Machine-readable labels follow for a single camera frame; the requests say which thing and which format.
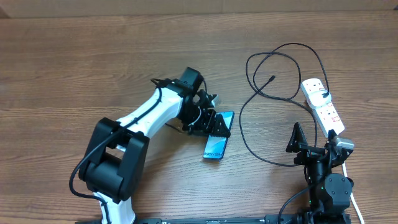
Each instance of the phone screen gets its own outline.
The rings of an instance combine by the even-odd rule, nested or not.
[[[234,111],[219,112],[217,114],[221,114],[223,116],[225,125],[229,130],[231,130],[234,119]],[[224,156],[227,140],[228,138],[225,137],[209,136],[207,139],[205,152],[203,153],[203,158],[216,160],[222,159]]]

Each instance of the wooden table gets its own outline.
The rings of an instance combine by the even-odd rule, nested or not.
[[[354,195],[367,223],[398,219],[398,13],[300,12],[200,16],[86,17],[0,20],[0,223],[73,223],[101,216],[94,200],[68,189],[96,122],[118,119],[145,102],[150,78],[199,70],[219,111],[239,113],[253,94],[246,59],[287,42],[321,56],[333,102],[356,143],[347,160]],[[303,47],[293,56],[303,80],[323,78]],[[250,63],[249,71],[260,58]],[[276,79],[266,93],[290,96],[294,63],[272,57],[257,81]],[[303,94],[295,98],[303,102]],[[310,144],[311,116],[289,103],[256,97],[243,113],[248,144],[264,158],[292,163],[285,152],[300,121]],[[325,138],[319,130],[319,145]],[[235,116],[224,159],[201,158],[205,138],[164,127],[151,139],[133,206],[140,217],[259,217],[277,213],[306,186],[303,168],[266,164],[244,147]],[[79,191],[88,193],[82,181]],[[306,206],[307,196],[285,213]],[[352,206],[348,209],[358,223]]]

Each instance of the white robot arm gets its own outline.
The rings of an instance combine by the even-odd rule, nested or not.
[[[216,115],[212,109],[217,104],[218,95],[208,95],[204,90],[198,91],[202,81],[203,77],[198,71],[187,68],[179,80],[159,80],[152,97],[131,114],[117,121],[108,118],[99,121],[86,155],[104,138],[120,129],[123,129],[123,134],[106,146],[117,148],[124,155],[122,159],[114,157],[106,153],[104,146],[96,150],[80,168],[79,178],[86,182],[95,196],[102,198],[107,204],[109,220],[106,219],[105,206],[101,206],[103,219],[98,220],[98,223],[133,224],[136,216],[131,207],[131,195],[141,178],[149,139],[170,119],[180,119],[183,130],[188,134],[226,138],[230,136],[222,116]],[[195,95],[200,97],[198,102],[193,102]],[[131,124],[157,101],[159,103],[153,110]]]

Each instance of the black cable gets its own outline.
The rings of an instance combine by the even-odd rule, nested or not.
[[[175,126],[172,126],[171,124],[167,124],[167,123],[165,123],[165,125],[166,125],[167,127],[170,127],[170,128],[172,128],[172,129],[174,129],[174,130],[178,131],[179,133],[183,133],[183,131],[181,131],[180,129],[178,129],[178,128],[177,128],[177,127],[175,127]]]
[[[294,199],[296,199],[298,196],[300,196],[300,195],[304,194],[305,192],[307,192],[308,190],[310,190],[313,186],[315,186],[315,185],[309,185],[308,187],[304,188],[304,189],[303,189],[302,191],[300,191],[299,193],[293,195],[291,198],[288,199],[288,201],[286,201],[286,202],[284,203],[284,206],[282,206],[282,208],[280,208],[280,210],[279,210],[279,214],[278,214],[278,224],[281,224],[281,223],[280,223],[280,218],[281,218],[281,216],[282,216],[282,212],[284,211],[285,207],[286,207],[290,202],[292,202]]]
[[[259,64],[259,66],[260,66],[267,58],[269,58],[270,55],[274,55],[274,54],[275,54],[275,55],[281,55],[281,56],[287,57],[287,58],[291,59],[291,60],[296,64],[297,70],[298,70],[298,87],[297,87],[297,90],[296,90],[296,92],[295,92],[295,94],[294,94],[293,96],[291,96],[291,97],[289,97],[289,98],[282,98],[282,97],[270,96],[270,95],[267,95],[267,94],[263,93],[263,92],[261,91],[261,89],[258,89],[257,85],[256,85],[256,87],[254,87],[254,86],[252,85],[252,83],[250,82],[250,79],[249,79],[249,72],[248,72],[249,61],[250,61],[250,59],[253,58],[254,56],[257,56],[257,55],[264,55],[264,54],[267,54],[267,56],[265,57],[265,59],[262,60],[262,62]],[[259,66],[257,66],[256,71],[255,71],[254,74],[253,74],[253,77],[256,75]],[[297,61],[294,60],[294,58],[292,58],[291,56],[289,56],[289,55],[287,55],[287,54],[275,52],[275,50],[273,50],[272,52],[262,52],[262,53],[253,54],[253,55],[251,55],[251,56],[248,58],[248,60],[246,61],[246,78],[247,78],[247,80],[248,80],[248,83],[249,83],[250,87],[251,87],[255,92],[259,91],[259,93],[258,93],[259,95],[261,95],[261,96],[263,96],[263,97],[266,97],[266,98],[270,98],[270,99],[272,99],[272,100],[282,100],[282,101],[286,101],[286,102],[289,102],[289,103],[293,103],[293,104],[295,104],[295,105],[297,105],[297,106],[299,106],[299,107],[305,109],[307,112],[309,112],[309,113],[311,114],[311,116],[312,116],[312,119],[313,119],[313,122],[314,122],[314,126],[315,126],[315,142],[314,142],[314,147],[317,146],[317,141],[318,141],[318,126],[317,126],[317,120],[315,119],[315,116],[313,115],[312,110],[309,109],[309,108],[307,108],[306,106],[301,105],[300,103],[297,103],[296,101],[293,101],[293,100],[292,100],[292,99],[297,95],[297,93],[299,92],[299,90],[300,90],[300,84],[301,84],[301,70],[300,70],[300,66],[299,66],[299,64],[297,63]],[[264,162],[268,162],[268,163],[271,163],[271,164],[277,165],[277,166],[289,166],[289,167],[298,166],[297,164],[294,164],[294,165],[286,165],[286,164],[279,164],[279,163],[276,163],[276,162],[271,162],[271,161],[265,160],[265,159],[263,159],[263,158],[257,156],[254,152],[252,152],[252,150],[250,149],[250,147],[246,144],[246,141],[245,141],[245,140],[244,140],[244,143],[245,143],[245,145],[246,145],[246,148],[249,150],[249,152],[250,152],[252,155],[254,155],[256,158],[258,158],[258,159],[260,159],[260,160],[262,160],[262,161],[264,161]]]
[[[250,149],[250,147],[248,146],[248,143],[246,142],[246,139],[244,138],[244,134],[243,134],[243,128],[242,128],[242,112],[243,112],[244,107],[245,107],[257,94],[259,94],[260,91],[261,91],[263,88],[265,88],[270,82],[272,82],[272,81],[274,80],[274,78],[275,78],[275,75],[271,76],[270,79],[268,80],[268,82],[267,82],[266,84],[264,84],[260,89],[258,89],[258,90],[257,90],[257,91],[256,91],[256,92],[243,104],[243,106],[242,106],[242,108],[241,108],[241,112],[239,113],[239,128],[240,128],[240,130],[241,130],[241,135],[242,135],[242,139],[243,139],[244,145],[247,147],[247,149],[249,150],[249,152],[250,152],[252,155],[254,155],[254,157],[256,157],[257,159],[259,159],[259,160],[261,160],[261,161],[268,162],[268,163],[270,163],[270,164],[277,165],[277,166],[295,167],[295,166],[298,166],[298,165],[297,165],[297,164],[292,164],[292,165],[289,165],[289,164],[280,164],[280,163],[277,163],[277,162],[268,161],[268,160],[266,160],[266,159],[263,159],[263,158],[257,156],[257,155]]]
[[[140,116],[134,118],[130,123],[128,123],[127,125],[123,126],[122,128],[118,129],[117,131],[115,131],[114,133],[112,133],[111,135],[109,135],[104,141],[102,141],[101,143],[99,143],[89,154],[87,154],[87,156],[85,156],[79,163],[78,165],[75,167],[75,169],[73,170],[72,174],[70,175],[69,178],[69,190],[72,194],[78,196],[78,197],[82,197],[82,198],[90,198],[90,199],[96,199],[99,200],[102,204],[101,206],[104,207],[105,210],[105,216],[106,216],[106,221],[108,222],[108,224],[111,224],[111,219],[109,218],[109,210],[108,210],[108,206],[105,202],[105,200],[101,197],[97,197],[94,195],[87,195],[87,194],[82,194],[77,192],[74,187],[73,187],[73,180],[76,176],[76,173],[79,171],[80,167],[90,158],[90,156],[97,151],[99,148],[104,147],[106,145],[108,145],[111,141],[115,140],[117,137],[119,137],[120,134],[122,134],[128,127],[130,127],[131,125],[137,123],[141,118],[143,118],[144,116],[146,116],[149,112],[151,112],[161,101],[162,101],[162,90],[161,87],[158,86],[158,83],[156,83],[155,81],[159,81],[156,79],[152,79],[151,82],[155,83],[155,85],[157,86],[157,89],[159,90],[159,98],[157,99],[157,101],[145,112],[143,112]]]
[[[328,173],[331,174],[331,146],[328,145],[328,153],[329,153],[329,163],[328,163]]]
[[[305,181],[307,182],[307,184],[309,184],[308,179],[307,179],[307,165],[304,166],[304,178],[305,178]]]
[[[205,91],[206,91],[206,93],[207,93],[207,85],[206,85],[206,81],[203,79],[203,84],[204,84],[204,86],[205,86]]]
[[[327,156],[328,156],[328,153],[326,153],[325,155],[321,156],[321,158],[319,158],[318,162],[323,161]]]
[[[315,56],[317,56],[317,59],[318,59],[318,61],[319,61],[319,64],[321,65],[321,68],[322,68],[323,75],[325,76],[326,87],[328,88],[328,91],[323,95],[323,97],[324,97],[324,98],[327,97],[327,96],[329,95],[329,83],[328,83],[328,77],[327,77],[327,75],[326,75],[325,68],[323,67],[323,63],[322,63],[322,61],[321,61],[321,58],[319,57],[319,55],[317,54],[317,52],[314,51],[310,46],[305,45],[305,44],[301,44],[301,43],[287,43],[287,44],[282,44],[281,46],[275,48],[273,51],[271,51],[270,53],[268,53],[268,55],[267,55],[264,59],[262,59],[262,61],[260,62],[260,64],[257,66],[256,71],[254,72],[254,75],[253,75],[253,84],[254,84],[254,86],[258,89],[258,87],[257,87],[257,85],[256,85],[256,82],[254,81],[254,77],[256,76],[256,73],[257,73],[257,71],[259,70],[259,68],[260,68],[260,66],[262,65],[262,63],[264,63],[269,57],[271,57],[274,53],[276,53],[275,51],[277,51],[277,50],[280,49],[281,47],[284,47],[284,46],[287,46],[287,45],[299,45],[299,46],[306,47],[306,48],[310,49],[310,50],[315,54]]]

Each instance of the white power strip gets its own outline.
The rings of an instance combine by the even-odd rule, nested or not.
[[[319,101],[311,102],[311,99],[314,100],[321,98],[314,96],[321,96],[324,92],[326,92],[321,80],[317,78],[304,80],[301,83],[301,89],[304,93],[305,98],[307,99],[308,105],[310,105],[310,107],[312,108],[312,111],[317,118],[318,124],[321,126],[325,137],[328,137],[329,130],[332,129],[335,130],[336,134],[340,134],[341,132],[343,132],[344,125],[337,114],[337,110],[331,102],[331,96],[321,103]]]

